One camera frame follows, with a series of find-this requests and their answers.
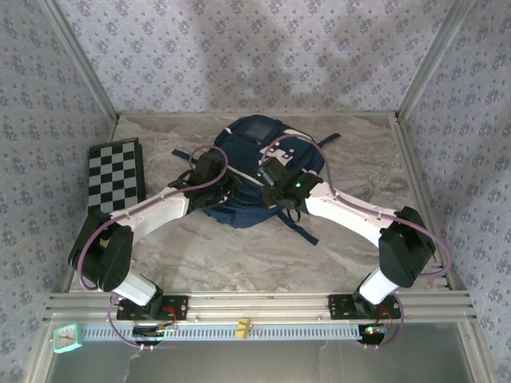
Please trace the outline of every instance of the glass panel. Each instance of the glass panel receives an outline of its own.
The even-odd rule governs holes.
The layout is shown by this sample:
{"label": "glass panel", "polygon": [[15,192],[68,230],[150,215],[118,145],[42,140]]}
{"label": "glass panel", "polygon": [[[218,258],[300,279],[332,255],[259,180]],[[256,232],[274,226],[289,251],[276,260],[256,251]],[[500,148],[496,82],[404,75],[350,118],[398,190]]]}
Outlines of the glass panel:
{"label": "glass panel", "polygon": [[353,341],[167,342],[138,351],[85,342],[55,354],[47,383],[104,382],[471,382],[456,325],[406,325],[388,348]]}

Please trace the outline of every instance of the navy blue backpack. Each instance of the navy blue backpack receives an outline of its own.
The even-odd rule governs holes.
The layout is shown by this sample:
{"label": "navy blue backpack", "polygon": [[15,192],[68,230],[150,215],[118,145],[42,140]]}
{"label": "navy blue backpack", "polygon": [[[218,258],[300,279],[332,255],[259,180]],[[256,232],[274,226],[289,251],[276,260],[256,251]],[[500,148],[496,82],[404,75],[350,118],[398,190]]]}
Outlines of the navy blue backpack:
{"label": "navy blue backpack", "polygon": [[[280,120],[261,115],[240,118],[224,129],[215,139],[214,145],[226,152],[229,168],[240,176],[242,184],[236,193],[220,206],[206,208],[203,211],[218,222],[236,228],[251,227],[277,215],[286,225],[315,245],[318,242],[317,238],[296,225],[296,221],[293,221],[290,215],[282,212],[282,206],[267,207],[260,190],[262,184],[257,180],[259,160],[267,146],[275,138],[285,134],[310,137]],[[338,137],[340,137],[338,133],[332,134],[319,142],[319,146]],[[189,154],[179,150],[174,150],[172,154],[186,160],[189,158]],[[318,151],[299,138],[280,141],[267,155],[277,157],[286,168],[296,174],[300,172],[319,174],[325,164]]]}

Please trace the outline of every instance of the black mounting plate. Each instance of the black mounting plate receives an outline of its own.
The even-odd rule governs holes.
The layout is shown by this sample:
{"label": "black mounting plate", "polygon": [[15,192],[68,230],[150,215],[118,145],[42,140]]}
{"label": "black mounting plate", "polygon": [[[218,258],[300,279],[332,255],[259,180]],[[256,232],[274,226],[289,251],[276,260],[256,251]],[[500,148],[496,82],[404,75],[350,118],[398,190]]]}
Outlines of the black mounting plate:
{"label": "black mounting plate", "polygon": [[[392,315],[392,319],[400,319],[401,311],[399,310],[398,301],[392,295],[389,295],[383,302],[380,303],[380,307],[387,309]],[[378,320],[379,310],[376,310],[373,315],[368,318],[364,318],[357,312],[355,308],[355,301],[352,294],[332,294],[328,296],[328,309],[330,310],[330,319],[342,320],[342,319],[374,319]]]}
{"label": "black mounting plate", "polygon": [[172,313],[162,310],[163,307],[172,307],[176,312],[176,320],[186,320],[186,314],[188,312],[188,296],[186,295],[164,295],[161,299],[161,307],[156,312],[154,318],[148,318],[139,306],[133,304],[128,299],[123,299],[119,302],[117,308],[117,320],[118,321],[147,321],[151,322],[171,322],[173,320]]}

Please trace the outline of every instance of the yellow clip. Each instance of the yellow clip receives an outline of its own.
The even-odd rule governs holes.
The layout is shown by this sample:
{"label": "yellow clip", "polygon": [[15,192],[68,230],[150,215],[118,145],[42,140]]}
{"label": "yellow clip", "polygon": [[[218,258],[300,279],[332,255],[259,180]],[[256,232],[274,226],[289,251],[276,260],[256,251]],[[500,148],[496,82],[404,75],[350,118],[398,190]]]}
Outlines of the yellow clip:
{"label": "yellow clip", "polygon": [[247,339],[250,332],[251,321],[248,318],[240,318],[236,327],[236,337],[239,339]]}

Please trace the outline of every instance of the perforated metal strip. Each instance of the perforated metal strip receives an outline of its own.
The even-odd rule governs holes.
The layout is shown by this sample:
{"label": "perforated metal strip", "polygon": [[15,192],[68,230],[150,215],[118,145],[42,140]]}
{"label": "perforated metal strip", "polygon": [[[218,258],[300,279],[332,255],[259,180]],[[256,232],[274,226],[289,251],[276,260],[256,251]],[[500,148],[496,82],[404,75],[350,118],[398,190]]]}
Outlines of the perforated metal strip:
{"label": "perforated metal strip", "polygon": [[[131,326],[117,329],[130,340]],[[115,341],[117,335],[108,325],[84,325],[84,341]],[[239,341],[233,325],[182,325],[177,330],[166,330],[167,341]],[[361,339],[358,325],[254,325],[250,341],[304,341],[304,340],[356,340]]]}

